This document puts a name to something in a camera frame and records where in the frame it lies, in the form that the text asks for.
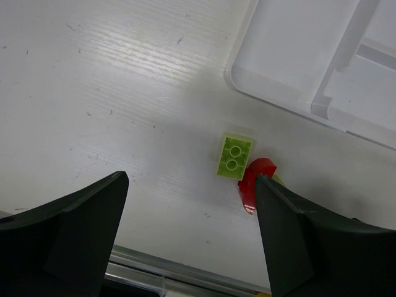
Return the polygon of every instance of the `plastic container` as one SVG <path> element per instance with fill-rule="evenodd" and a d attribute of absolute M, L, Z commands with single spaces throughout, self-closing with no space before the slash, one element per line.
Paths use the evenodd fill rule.
<path fill-rule="evenodd" d="M 240 92 L 396 149 L 396 1 L 251 1 L 225 76 Z"/>

